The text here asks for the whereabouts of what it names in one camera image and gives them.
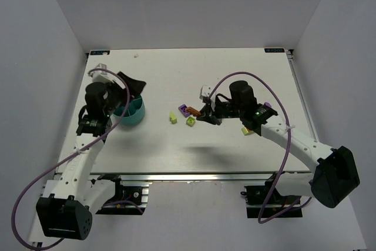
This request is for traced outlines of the brown orange lego brick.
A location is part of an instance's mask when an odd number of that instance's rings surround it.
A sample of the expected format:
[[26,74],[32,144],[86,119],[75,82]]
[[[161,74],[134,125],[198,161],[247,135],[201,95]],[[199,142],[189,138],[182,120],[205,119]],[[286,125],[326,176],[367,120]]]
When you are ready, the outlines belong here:
[[188,112],[190,115],[193,115],[194,117],[199,117],[201,115],[200,111],[196,110],[195,108],[192,108],[191,106],[187,107],[185,111]]

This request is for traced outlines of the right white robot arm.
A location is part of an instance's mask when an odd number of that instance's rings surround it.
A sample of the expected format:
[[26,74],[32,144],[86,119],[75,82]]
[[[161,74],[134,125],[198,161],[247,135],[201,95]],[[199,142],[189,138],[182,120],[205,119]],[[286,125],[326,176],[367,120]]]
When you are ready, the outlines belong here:
[[222,94],[203,85],[200,99],[204,107],[198,120],[220,125],[222,119],[238,118],[248,130],[288,149],[309,169],[305,174],[272,174],[264,184],[265,195],[273,200],[283,196],[312,197],[334,208],[360,185],[353,153],[348,148],[332,148],[287,126],[273,108],[257,102],[246,81],[235,81],[229,89],[231,97],[222,101]]

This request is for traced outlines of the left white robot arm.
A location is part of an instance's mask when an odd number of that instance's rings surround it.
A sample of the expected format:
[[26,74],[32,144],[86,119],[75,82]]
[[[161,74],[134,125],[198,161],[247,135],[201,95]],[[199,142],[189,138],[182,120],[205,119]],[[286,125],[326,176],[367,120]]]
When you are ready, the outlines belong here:
[[90,73],[92,81],[85,88],[85,104],[78,114],[74,147],[77,155],[67,162],[49,196],[39,198],[36,204],[46,237],[84,240],[95,213],[106,203],[117,205],[130,198],[117,175],[89,178],[108,131],[114,127],[111,116],[118,108],[129,106],[146,86],[145,81],[122,72],[117,75],[125,86],[110,80],[102,68]]

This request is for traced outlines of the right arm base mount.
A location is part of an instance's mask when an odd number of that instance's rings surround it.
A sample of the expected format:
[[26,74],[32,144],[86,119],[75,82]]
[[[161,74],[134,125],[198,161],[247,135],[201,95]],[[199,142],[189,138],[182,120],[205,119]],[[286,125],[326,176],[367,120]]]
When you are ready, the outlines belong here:
[[[248,219],[257,219],[261,206],[266,198],[270,187],[276,177],[276,172],[273,173],[267,180],[261,185],[247,185],[244,187],[240,195],[246,202],[246,212]],[[291,205],[296,199],[298,203],[286,213],[278,216],[278,218],[301,218],[303,217],[302,208],[300,206],[300,198],[298,196],[281,196],[275,189],[271,195],[271,198],[267,202],[267,206],[264,209],[262,219],[266,219],[282,211]]]

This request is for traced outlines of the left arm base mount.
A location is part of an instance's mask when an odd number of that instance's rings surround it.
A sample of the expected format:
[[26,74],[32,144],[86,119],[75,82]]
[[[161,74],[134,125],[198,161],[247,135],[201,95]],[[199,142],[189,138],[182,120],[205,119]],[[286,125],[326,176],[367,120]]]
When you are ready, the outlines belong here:
[[96,212],[97,215],[142,215],[146,209],[149,185],[123,181],[120,175],[104,174],[92,179],[92,186],[100,180],[115,184],[115,194]]

